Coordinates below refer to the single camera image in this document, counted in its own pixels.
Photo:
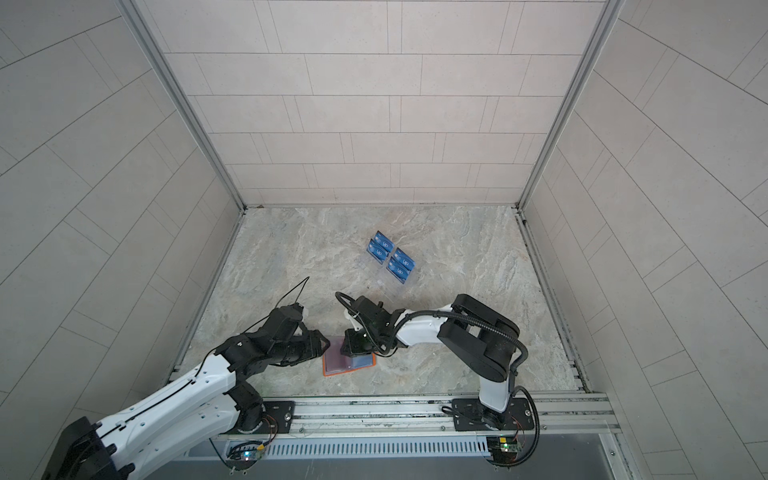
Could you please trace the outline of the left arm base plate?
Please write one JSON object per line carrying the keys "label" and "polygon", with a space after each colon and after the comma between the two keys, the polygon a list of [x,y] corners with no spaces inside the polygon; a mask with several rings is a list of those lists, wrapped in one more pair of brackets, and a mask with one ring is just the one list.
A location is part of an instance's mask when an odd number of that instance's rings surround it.
{"label": "left arm base plate", "polygon": [[296,403],[294,401],[266,401],[240,413],[230,434],[274,435],[290,432]]}

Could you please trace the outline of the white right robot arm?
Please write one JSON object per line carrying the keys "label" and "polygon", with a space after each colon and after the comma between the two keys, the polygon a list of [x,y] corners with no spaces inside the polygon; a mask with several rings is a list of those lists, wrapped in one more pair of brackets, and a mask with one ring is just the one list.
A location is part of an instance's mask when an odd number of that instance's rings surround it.
{"label": "white right robot arm", "polygon": [[335,298],[355,325],[345,332],[342,355],[384,358],[418,344],[442,344],[480,377],[480,404],[499,414],[507,409],[529,351],[519,327],[501,313],[467,294],[438,309],[392,313],[365,296],[337,292]]}

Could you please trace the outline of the orange card holder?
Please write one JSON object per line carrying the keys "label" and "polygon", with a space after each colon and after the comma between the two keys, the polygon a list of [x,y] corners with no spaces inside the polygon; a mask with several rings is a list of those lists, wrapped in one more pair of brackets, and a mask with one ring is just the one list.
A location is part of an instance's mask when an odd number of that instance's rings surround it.
{"label": "orange card holder", "polygon": [[347,371],[341,374],[351,373],[353,371],[370,368],[376,365],[375,356],[373,354],[367,354],[359,357],[348,357]]}

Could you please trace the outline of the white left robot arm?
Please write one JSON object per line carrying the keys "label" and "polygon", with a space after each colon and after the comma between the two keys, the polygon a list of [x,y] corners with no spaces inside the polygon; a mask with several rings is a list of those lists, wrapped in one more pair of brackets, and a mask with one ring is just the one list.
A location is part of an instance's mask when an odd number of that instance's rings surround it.
{"label": "white left robot arm", "polygon": [[143,479],[219,434],[266,429],[274,437],[279,420],[248,380],[325,353],[329,340],[306,327],[303,312],[298,303],[275,308],[257,331],[229,337],[145,399],[96,422],[75,420],[57,440],[43,478]]}

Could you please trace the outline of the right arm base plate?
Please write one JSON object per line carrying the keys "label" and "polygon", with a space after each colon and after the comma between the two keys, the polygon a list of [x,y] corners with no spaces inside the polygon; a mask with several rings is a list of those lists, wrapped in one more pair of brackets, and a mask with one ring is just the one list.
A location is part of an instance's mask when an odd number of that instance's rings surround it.
{"label": "right arm base plate", "polygon": [[448,407],[458,432],[533,431],[535,419],[530,402],[524,397],[511,398],[504,412],[496,412],[477,398],[454,398]]}

